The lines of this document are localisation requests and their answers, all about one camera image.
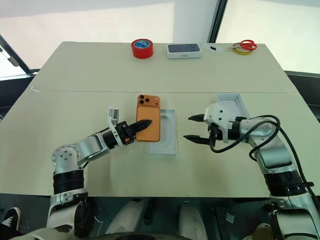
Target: smartphone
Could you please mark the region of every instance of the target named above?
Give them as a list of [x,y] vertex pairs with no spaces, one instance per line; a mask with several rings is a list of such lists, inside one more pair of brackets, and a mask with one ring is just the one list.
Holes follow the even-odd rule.
[[152,123],[135,135],[135,140],[140,142],[160,141],[160,98],[158,96],[138,95],[136,106],[136,121],[143,119],[152,120]]

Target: cable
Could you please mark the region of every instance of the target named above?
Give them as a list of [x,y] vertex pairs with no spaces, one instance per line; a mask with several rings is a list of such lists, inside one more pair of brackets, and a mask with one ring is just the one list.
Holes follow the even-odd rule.
[[302,181],[305,183],[305,187],[308,190],[308,192],[310,193],[311,198],[312,198],[312,200],[313,200],[313,202],[315,204],[315,207],[318,209],[318,211],[320,211],[320,201],[317,198],[317,196],[315,195],[314,191],[311,189],[311,184],[306,179],[306,176],[304,174],[304,171],[302,170],[302,166],[301,166],[298,154],[297,154],[297,152],[295,150],[295,147],[293,146],[293,144],[290,141],[288,135],[286,134],[286,132],[282,128],[280,128],[280,132],[283,135],[283,137],[285,138],[286,142],[288,143],[288,145],[289,145],[289,147],[290,147],[290,149],[291,149],[291,151],[293,153],[293,156],[294,156],[294,159],[295,159],[295,162],[296,162],[296,166],[298,168],[298,171],[300,173]]
[[252,128],[250,128],[243,136],[241,136],[240,138],[238,138],[235,142],[233,142],[232,144],[230,144],[229,146],[226,146],[222,149],[214,149],[214,138],[213,136],[210,134],[209,137],[209,146],[210,149],[212,150],[212,152],[214,153],[223,153],[227,150],[230,150],[232,148],[234,148],[235,146],[237,146],[239,143],[241,143],[246,137],[248,137],[254,130],[256,130],[259,126],[261,126],[262,124],[267,124],[267,123],[275,123],[274,121],[271,120],[263,120],[261,122],[258,122],[256,125],[254,125]]
[[210,137],[209,137],[209,146],[210,146],[210,149],[214,152],[214,153],[223,153],[233,147],[235,147],[236,145],[238,145],[239,143],[241,143],[246,137],[249,136],[249,134],[251,134],[255,129],[257,129],[259,126],[263,125],[263,124],[266,124],[266,123],[270,123],[272,125],[274,125],[276,127],[275,131],[273,132],[273,134],[266,140],[264,141],[263,143],[259,144],[258,146],[254,147],[250,152],[249,152],[249,157],[251,159],[253,159],[254,161],[257,161],[253,156],[252,154],[257,151],[258,149],[260,149],[261,147],[265,146],[266,144],[268,144],[272,139],[274,139],[278,132],[280,131],[281,134],[283,135],[284,139],[286,140],[287,144],[289,145],[291,151],[292,151],[292,154],[293,154],[293,157],[295,159],[295,162],[296,162],[296,165],[297,165],[297,168],[298,168],[298,172],[301,176],[301,179],[306,187],[306,189],[308,190],[308,192],[310,193],[311,195],[311,198],[315,204],[315,207],[318,209],[318,211],[320,211],[320,201],[318,200],[317,196],[315,195],[315,193],[313,192],[313,190],[311,189],[312,185],[310,182],[307,181],[306,179],[306,176],[303,172],[303,169],[302,169],[302,166],[301,166],[301,163],[300,163],[300,160],[299,160],[299,157],[298,157],[298,154],[295,150],[295,147],[293,146],[292,142],[290,141],[288,135],[286,134],[286,132],[282,129],[281,125],[280,125],[280,120],[279,118],[277,118],[276,116],[274,115],[261,115],[261,116],[257,116],[257,117],[253,117],[253,118],[250,118],[250,119],[255,119],[255,118],[259,118],[259,117],[262,117],[262,118],[273,118],[275,119],[276,122],[274,121],[270,121],[270,120],[263,120],[259,123],[257,123],[256,125],[254,125],[252,128],[250,128],[242,137],[240,137],[239,139],[237,139],[234,143],[230,144],[229,146],[226,146],[222,149],[214,149],[214,138],[213,138],[213,135],[210,134]]
[[259,144],[258,146],[255,146],[250,152],[249,152],[249,157],[254,160],[255,162],[257,161],[257,159],[255,159],[253,157],[253,154],[255,151],[257,151],[258,149],[262,148],[263,146],[265,146],[266,144],[268,144],[270,141],[272,141],[278,134],[279,130],[280,130],[280,119],[277,118],[276,116],[274,115],[261,115],[261,116],[256,116],[256,117],[253,117],[253,118],[250,118],[250,119],[255,119],[255,118],[273,118],[275,121],[276,121],[276,124],[275,122],[273,122],[272,124],[275,125],[275,130],[273,132],[273,134],[267,139],[265,140],[263,143]]
[[96,236],[98,237],[98,236],[99,236],[99,233],[100,233],[100,230],[101,230],[101,227],[102,227],[102,225],[104,224],[104,221],[99,221],[98,218],[96,218],[96,216],[94,216],[94,219],[95,219],[98,223],[100,223],[99,230],[98,230],[98,232],[97,232],[97,234],[96,234]]
[[85,167],[86,167],[89,163],[90,163],[90,162],[87,161],[87,162],[84,164],[83,169],[85,169]]

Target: tape roll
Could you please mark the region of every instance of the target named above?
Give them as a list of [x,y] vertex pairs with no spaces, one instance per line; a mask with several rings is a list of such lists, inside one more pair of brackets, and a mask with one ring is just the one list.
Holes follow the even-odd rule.
[[235,44],[232,45],[233,47],[235,48],[232,48],[232,50],[237,53],[237,54],[240,54],[240,55],[249,55],[252,53],[252,50],[247,50],[247,49],[244,49],[240,46],[240,43],[237,42]]
[[141,38],[131,43],[132,53],[138,59],[147,59],[154,54],[154,44],[149,39]]

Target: white plastic tray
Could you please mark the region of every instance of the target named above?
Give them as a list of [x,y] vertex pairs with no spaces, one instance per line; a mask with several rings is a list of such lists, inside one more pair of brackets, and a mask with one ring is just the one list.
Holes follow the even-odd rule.
[[149,143],[150,154],[177,154],[176,110],[161,109],[160,141]]

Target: red scissors handle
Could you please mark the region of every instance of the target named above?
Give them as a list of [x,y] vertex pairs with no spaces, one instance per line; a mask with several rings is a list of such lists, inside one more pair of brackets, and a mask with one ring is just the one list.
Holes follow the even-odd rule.
[[248,39],[241,41],[241,42],[239,43],[239,45],[240,45],[243,49],[245,49],[245,50],[250,50],[250,51],[253,51],[253,50],[255,50],[255,49],[258,47],[257,44],[255,44],[254,41],[248,40]]

